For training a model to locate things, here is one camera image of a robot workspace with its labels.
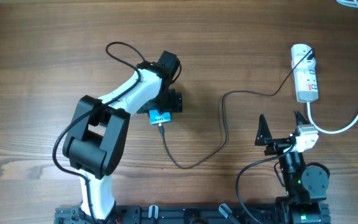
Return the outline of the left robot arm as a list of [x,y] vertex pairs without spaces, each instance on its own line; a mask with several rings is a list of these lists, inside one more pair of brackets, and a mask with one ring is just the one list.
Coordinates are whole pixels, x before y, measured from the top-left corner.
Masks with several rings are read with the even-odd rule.
[[107,223],[114,215],[112,173],[122,158],[131,117],[147,113],[151,124],[159,124],[182,112],[181,93],[170,88],[180,69],[178,57],[164,51],[157,62],[137,64],[133,76],[113,92],[99,98],[85,95],[77,103],[57,144],[70,161],[69,174],[81,179],[81,221]]

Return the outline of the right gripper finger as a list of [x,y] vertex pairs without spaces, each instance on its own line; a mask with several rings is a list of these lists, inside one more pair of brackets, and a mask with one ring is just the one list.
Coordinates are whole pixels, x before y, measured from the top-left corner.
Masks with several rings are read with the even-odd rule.
[[259,128],[255,137],[256,146],[266,146],[273,144],[273,138],[264,114],[259,116]]
[[309,124],[309,122],[306,120],[306,118],[301,114],[300,111],[294,111],[296,125],[306,125]]

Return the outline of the white power strip socket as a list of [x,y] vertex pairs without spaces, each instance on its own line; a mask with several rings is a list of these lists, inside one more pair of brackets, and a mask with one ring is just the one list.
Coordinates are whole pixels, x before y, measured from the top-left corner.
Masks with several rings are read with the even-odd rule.
[[294,74],[296,100],[311,103],[318,99],[316,59],[314,49],[306,44],[295,44],[291,48],[291,67]]

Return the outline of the blue Galaxy S25 smartphone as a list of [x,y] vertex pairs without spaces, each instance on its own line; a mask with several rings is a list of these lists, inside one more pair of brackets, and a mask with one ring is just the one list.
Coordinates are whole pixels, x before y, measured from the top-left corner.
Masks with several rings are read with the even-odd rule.
[[160,123],[167,123],[172,120],[170,112],[159,113],[158,110],[149,111],[149,121],[151,125],[157,125]]

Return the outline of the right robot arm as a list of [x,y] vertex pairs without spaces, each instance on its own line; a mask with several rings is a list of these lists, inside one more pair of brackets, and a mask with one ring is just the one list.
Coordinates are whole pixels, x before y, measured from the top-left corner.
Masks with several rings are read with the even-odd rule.
[[318,130],[303,115],[295,112],[296,129],[287,138],[273,138],[264,115],[259,116],[256,146],[265,146],[266,156],[278,156],[282,186],[287,196],[275,201],[273,223],[331,223],[327,199],[329,169],[318,163],[306,163],[303,153],[312,149]]

